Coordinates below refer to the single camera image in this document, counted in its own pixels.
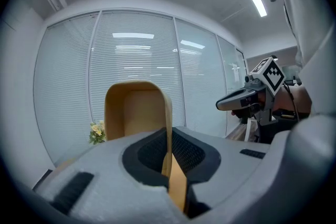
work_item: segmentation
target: white wall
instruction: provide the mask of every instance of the white wall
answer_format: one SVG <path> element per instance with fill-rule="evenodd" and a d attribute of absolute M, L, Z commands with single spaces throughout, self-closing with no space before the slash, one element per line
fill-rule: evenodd
<path fill-rule="evenodd" d="M 215 34 L 218 34 L 231 44 L 237 46 L 237 48 L 240 50 L 243 50 L 240 40 L 216 21 L 204 16 L 201 13 L 189 9 L 186 6 L 182 6 L 166 0 L 82 0 L 75 2 L 69 5 L 67 8 L 62 9 L 58 13 L 50 16 L 46 20 L 46 26 L 86 12 L 93 12 L 100 9 L 123 8 L 151 10 L 176 16 L 180 19 L 197 24 Z"/>
<path fill-rule="evenodd" d="M 247 59 L 297 46 L 283 10 L 272 18 L 261 18 L 259 24 L 244 27 L 239 34 Z"/>
<path fill-rule="evenodd" d="M 11 0 L 0 25 L 1 152 L 11 175 L 33 187 L 54 165 L 34 110 L 33 78 L 45 28 L 25 0 Z"/>

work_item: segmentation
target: window blind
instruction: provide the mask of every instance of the window blind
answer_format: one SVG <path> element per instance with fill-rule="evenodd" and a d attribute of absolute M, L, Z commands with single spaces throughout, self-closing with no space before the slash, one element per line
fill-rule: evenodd
<path fill-rule="evenodd" d="M 176 20 L 182 66 L 186 126 L 201 133 L 224 137 L 226 112 L 216 101 L 226 94 L 223 64 L 216 36 Z"/>
<path fill-rule="evenodd" d="M 173 125 L 184 125 L 181 69 L 172 18 L 104 12 L 91 50 L 90 102 L 96 121 L 104 118 L 105 95 L 114 83 L 147 80 L 172 99 Z"/>
<path fill-rule="evenodd" d="M 37 56 L 34 104 L 44 145 L 55 165 L 90 147 L 87 55 L 98 14 L 49 27 Z"/>
<path fill-rule="evenodd" d="M 241 88 L 241 78 L 238 69 L 239 66 L 237 62 L 236 48 L 221 37 L 218 37 L 218 42 L 222 52 L 227 94 L 229 94 Z M 228 111 L 226 135 L 228 136 L 236 127 L 238 127 L 238 125 L 239 118 L 232 116 L 231 111 Z"/>

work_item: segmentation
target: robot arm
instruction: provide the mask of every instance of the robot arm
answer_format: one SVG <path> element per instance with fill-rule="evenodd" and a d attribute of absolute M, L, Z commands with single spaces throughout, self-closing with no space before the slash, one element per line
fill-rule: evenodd
<path fill-rule="evenodd" d="M 230 93 L 216 102 L 219 110 L 232 110 L 239 117 L 254 118 L 260 125 L 276 123 L 272 118 L 275 95 L 285 81 L 282 69 L 273 57 L 262 60 L 257 67 L 245 77 L 245 87 Z M 258 94 L 265 94 L 265 104 L 258 102 Z"/>

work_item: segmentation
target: flower bouquet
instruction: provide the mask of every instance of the flower bouquet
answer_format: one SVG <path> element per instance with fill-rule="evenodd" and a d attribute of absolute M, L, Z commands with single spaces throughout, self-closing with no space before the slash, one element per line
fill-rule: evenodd
<path fill-rule="evenodd" d="M 92 122 L 89 143 L 96 145 L 102 142 L 105 142 L 104 121 L 99 121 L 99 124 Z"/>

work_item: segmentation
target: black mesh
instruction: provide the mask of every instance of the black mesh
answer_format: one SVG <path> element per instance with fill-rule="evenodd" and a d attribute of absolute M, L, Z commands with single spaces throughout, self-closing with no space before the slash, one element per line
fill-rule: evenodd
<path fill-rule="evenodd" d="M 160 136 L 141 147 L 138 151 L 139 161 L 156 172 L 161 173 L 164 157 L 167 153 L 167 135 Z"/>
<path fill-rule="evenodd" d="M 175 132 L 173 132 L 173 154 L 185 174 L 205 158 L 204 150 Z"/>

